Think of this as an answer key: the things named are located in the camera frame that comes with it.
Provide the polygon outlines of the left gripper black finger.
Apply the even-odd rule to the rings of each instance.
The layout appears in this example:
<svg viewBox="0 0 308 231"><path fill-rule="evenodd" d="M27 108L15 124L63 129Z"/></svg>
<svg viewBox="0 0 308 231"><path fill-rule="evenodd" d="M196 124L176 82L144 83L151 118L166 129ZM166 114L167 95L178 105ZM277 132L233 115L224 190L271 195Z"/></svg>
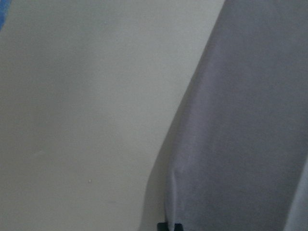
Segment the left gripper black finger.
<svg viewBox="0 0 308 231"><path fill-rule="evenodd" d="M157 224L157 231L168 231L168 224L166 222L160 222Z"/></svg>

